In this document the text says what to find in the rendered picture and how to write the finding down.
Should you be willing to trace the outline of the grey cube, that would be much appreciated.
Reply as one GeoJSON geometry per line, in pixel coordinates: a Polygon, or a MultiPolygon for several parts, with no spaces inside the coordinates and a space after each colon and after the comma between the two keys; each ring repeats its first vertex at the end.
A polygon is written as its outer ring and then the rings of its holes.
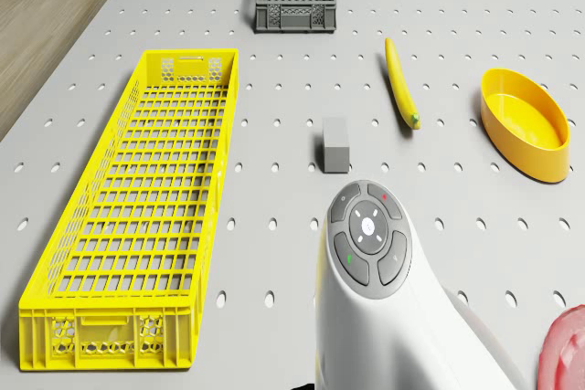
{"type": "Polygon", "coordinates": [[[330,174],[348,173],[350,167],[349,140],[344,118],[325,118],[323,121],[324,171],[330,174]]]}

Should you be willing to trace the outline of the banana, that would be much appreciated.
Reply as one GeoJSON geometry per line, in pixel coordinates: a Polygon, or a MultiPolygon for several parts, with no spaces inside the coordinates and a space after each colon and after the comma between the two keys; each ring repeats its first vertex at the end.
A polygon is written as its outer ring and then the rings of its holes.
{"type": "Polygon", "coordinates": [[[412,130],[418,130],[420,128],[420,115],[410,96],[410,91],[399,62],[398,52],[390,38],[385,39],[385,56],[388,78],[399,113],[403,121],[412,130]]]}

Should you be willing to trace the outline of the yellow bowl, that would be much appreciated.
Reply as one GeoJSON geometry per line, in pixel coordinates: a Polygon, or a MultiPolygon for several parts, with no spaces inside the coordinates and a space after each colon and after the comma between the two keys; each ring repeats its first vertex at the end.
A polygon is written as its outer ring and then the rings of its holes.
{"type": "Polygon", "coordinates": [[[481,117],[492,143],[518,170],[557,183],[569,173],[570,130],[552,97],[511,69],[489,69],[481,80],[481,117]]]}

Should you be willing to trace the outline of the yellow basket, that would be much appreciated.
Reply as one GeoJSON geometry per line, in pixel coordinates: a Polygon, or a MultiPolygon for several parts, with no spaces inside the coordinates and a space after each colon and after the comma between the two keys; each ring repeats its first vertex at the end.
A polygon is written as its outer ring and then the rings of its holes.
{"type": "Polygon", "coordinates": [[[22,369],[194,362],[238,64],[142,54],[20,299],[22,369]]]}

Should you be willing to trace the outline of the red plate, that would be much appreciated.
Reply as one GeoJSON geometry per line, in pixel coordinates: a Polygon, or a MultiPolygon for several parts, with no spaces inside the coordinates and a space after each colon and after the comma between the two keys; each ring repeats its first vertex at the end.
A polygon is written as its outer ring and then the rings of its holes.
{"type": "Polygon", "coordinates": [[[551,324],[539,355],[537,390],[585,390],[585,304],[551,324]]]}

